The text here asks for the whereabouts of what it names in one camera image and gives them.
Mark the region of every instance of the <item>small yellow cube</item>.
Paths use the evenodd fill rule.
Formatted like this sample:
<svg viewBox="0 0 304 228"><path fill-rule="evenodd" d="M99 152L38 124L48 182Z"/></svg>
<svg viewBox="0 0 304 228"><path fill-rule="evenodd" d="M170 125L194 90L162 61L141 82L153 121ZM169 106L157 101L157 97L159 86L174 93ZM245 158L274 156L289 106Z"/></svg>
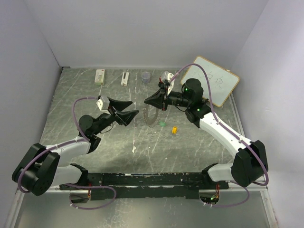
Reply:
<svg viewBox="0 0 304 228"><path fill-rule="evenodd" d="M176 132L177 132L177 127L173 127L172 128L172 134L176 134Z"/></svg>

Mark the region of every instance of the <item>white wall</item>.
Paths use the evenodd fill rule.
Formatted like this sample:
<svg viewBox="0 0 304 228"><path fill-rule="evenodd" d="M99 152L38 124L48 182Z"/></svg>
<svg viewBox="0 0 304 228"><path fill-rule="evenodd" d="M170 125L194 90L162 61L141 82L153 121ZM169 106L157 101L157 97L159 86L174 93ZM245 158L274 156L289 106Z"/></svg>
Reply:
<svg viewBox="0 0 304 228"><path fill-rule="evenodd" d="M11 175L40 140L59 66L22 0L0 7L0 227L17 185Z"/></svg>
<svg viewBox="0 0 304 228"><path fill-rule="evenodd" d="M270 0L232 71L247 136L266 145L279 223L303 227L304 1Z"/></svg>
<svg viewBox="0 0 304 228"><path fill-rule="evenodd" d="M59 64L231 68L267 0L25 0Z"/></svg>

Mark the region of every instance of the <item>metal table surface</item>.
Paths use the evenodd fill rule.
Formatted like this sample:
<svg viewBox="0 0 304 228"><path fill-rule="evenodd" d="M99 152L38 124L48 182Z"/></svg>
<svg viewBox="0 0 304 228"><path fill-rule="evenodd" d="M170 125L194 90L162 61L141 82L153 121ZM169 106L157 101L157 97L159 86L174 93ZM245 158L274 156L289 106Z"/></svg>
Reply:
<svg viewBox="0 0 304 228"><path fill-rule="evenodd" d="M95 69L64 69L59 80L41 144L55 144L77 136L77 129L71 115L72 103L80 97L98 96L100 93L116 100L132 100L127 110L138 109L140 113L127 127L114 124L111 131L99 134L102 138L96 151L72 160L89 172L200 172L206 166L218 162L232 162L229 152L211 135L189 123L185 114L171 106L160 112L159 121L148 127L143 121L141 110L144 99L158 89L158 78L165 70L148 70L151 82L143 84L141 72L130 73L128 86L121 86L123 69L108 69L105 85L94 84ZM180 91L178 81L174 90ZM219 117L242 132L233 97L220 108L215 107ZM80 101L76 115L98 116L99 109L94 101ZM173 126L178 127L172 135ZM160 199L118 199L113 204L97 211L82 211L71 208L68 194L49 191L40 197L28 194L24 197L15 227L269 227L269 211L265 210L265 190L251 191L249 201L229 209L210 209L199 200L184 198ZM220 203L234 203L243 200L242 190L223 191ZM90 202L97 205L103 202Z"/></svg>

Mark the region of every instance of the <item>purple cable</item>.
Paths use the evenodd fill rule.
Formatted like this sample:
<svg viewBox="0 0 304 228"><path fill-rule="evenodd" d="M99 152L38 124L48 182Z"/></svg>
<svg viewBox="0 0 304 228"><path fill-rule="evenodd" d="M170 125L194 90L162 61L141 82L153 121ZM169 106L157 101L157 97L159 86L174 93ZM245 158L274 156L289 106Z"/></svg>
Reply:
<svg viewBox="0 0 304 228"><path fill-rule="evenodd" d="M230 134L232 134L237 140L239 140L241 143L243 143L248 149L249 151L253 154L253 156L257 159L258 163L260 164L260 166L262 167L262 170L265 174L265 183L258 183L258 182L253 182L254 184L257 184L257 185L260 185L260 186L266 186L268 183L269 183L269 176L268 176L268 173L267 173L267 170L263 164L263 162L261 161L261 159L258 157L258 155L254 152L254 150L246 143L244 142L243 140L240 139L240 137L238 137L236 134L234 134L229 128L227 128L224 124L222 124L221 122L219 122L215 112L214 112L214 109L213 109L213 104L212 104L212 97L211 97L211 89L210 89L210 83L209 83L209 79L208 79L208 76L204 70L204 68L202 68L199 64L196 64L196 63L190 63L186 66L184 66L182 69L180 69L170 80L170 82L172 82L177 75L180 74L181 71L183 71L185 68L187 67L190 67L190 66L197 66L198 68L200 68L202 70L202 72L204 73L205 75L205 78L206 78L206 81L207 81L207 87L208 87L208 92L209 92L209 100L210 100L210 108L211 108L211 112L213 114L213 117L214 119L216 120L216 122L218 122L218 124L220 126L222 126L226 131L228 131Z"/></svg>
<svg viewBox="0 0 304 228"><path fill-rule="evenodd" d="M210 204L210 203L206 203L206 204L210 205L210 207L213 207L213 208L230 208L230 207L235 207L235 206L241 205L241 204L247 202L249 197L250 197L250 193L249 193L248 189L244 188L244 187L243 187L243 189L245 189L245 191L247 192L247 197L242 202L235 203L235 204L229 204L229 205L213 205L213 204Z"/></svg>
<svg viewBox="0 0 304 228"><path fill-rule="evenodd" d="M75 123L75 125L76 125L76 127L77 127L79 133L81 134L81 136L82 136L85 140L90 141L90 140L85 136L85 134L84 134L84 132L81 130L81 128L79 127L79 124L78 124L78 121L77 121L76 115L75 115L75 105L76 105L76 103L77 103L78 101L86 100L86 99L88 99L88 100L96 100L96 99L98 99L98 97L95 97L95 96L87 96L87 97L82 97L82 98L78 98L77 100L75 100L74 103L73 103L73 106L72 106L72 115L73 115L74 123Z"/></svg>
<svg viewBox="0 0 304 228"><path fill-rule="evenodd" d="M65 184L69 187L73 187L73 188L77 188L77 189L110 189L114 192L114 196L113 198L111 199L111 201L105 203L104 205L101 205L99 207L95 207L95 208L83 208L83 207L78 207L76 206L74 203L72 203L72 198L71 198L71 195L70 195L70 203L71 203L71 206L76 208L76 209L82 209L82 210L96 210L96 209L100 209L100 208L104 208L106 206L108 206L109 204L113 203L115 198L116 198L116 191L114 188L110 187L110 186L78 186L78 185L75 185L75 184Z"/></svg>
<svg viewBox="0 0 304 228"><path fill-rule="evenodd" d="M59 147L62 147L62 146L66 146L66 145L69 145L71 143L75 143L75 142L85 142L85 139L80 139L80 140L70 140L70 141L67 141L67 142L63 142L61 144L59 144L58 146L53 146L53 147L50 147L50 148L47 148L46 150L44 150L43 152L41 152L40 154L38 154L35 158L33 158L33 160L31 160L27 165L26 167L24 167L24 169L22 170L20 176L18 177L18 181L17 181L17 184L18 184L18 188L21 192L23 193L29 193L29 191L26 191L23 189L22 185L21 185L21 180L25 174L25 172L28 170L28 168L35 163L35 161L37 161L37 159L39 159L40 157L42 157L45 153L51 151L51 150L54 150L56 148L59 148Z"/></svg>

